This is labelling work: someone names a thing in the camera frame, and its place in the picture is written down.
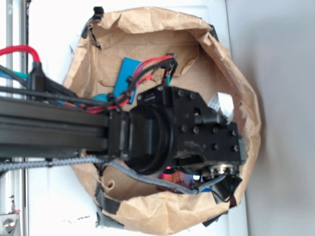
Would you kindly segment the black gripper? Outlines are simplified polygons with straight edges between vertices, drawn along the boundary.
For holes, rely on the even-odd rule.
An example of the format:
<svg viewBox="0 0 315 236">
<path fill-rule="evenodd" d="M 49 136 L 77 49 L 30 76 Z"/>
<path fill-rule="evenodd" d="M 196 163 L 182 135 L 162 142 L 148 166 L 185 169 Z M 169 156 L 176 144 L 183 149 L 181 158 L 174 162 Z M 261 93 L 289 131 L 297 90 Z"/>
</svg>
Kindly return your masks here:
<svg viewBox="0 0 315 236">
<path fill-rule="evenodd" d="M 197 92 L 157 86 L 137 97 L 140 145 L 137 172 L 165 170 L 200 175 L 237 177 L 246 159 L 237 124 L 207 106 Z"/>
</svg>

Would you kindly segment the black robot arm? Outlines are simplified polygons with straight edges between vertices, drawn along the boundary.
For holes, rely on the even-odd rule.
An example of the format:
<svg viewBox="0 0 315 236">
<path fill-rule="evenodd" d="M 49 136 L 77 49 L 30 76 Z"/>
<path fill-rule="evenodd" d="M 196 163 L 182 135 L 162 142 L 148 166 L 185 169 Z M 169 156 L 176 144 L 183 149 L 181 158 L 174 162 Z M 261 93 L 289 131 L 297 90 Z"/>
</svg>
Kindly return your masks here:
<svg viewBox="0 0 315 236">
<path fill-rule="evenodd" d="M 237 124 L 182 88 L 157 86 L 140 93 L 128 112 L 98 114 L 1 98 L 1 157 L 70 158 L 82 151 L 120 159 L 142 175 L 179 170 L 208 178 L 237 175 L 247 156 Z"/>
</svg>

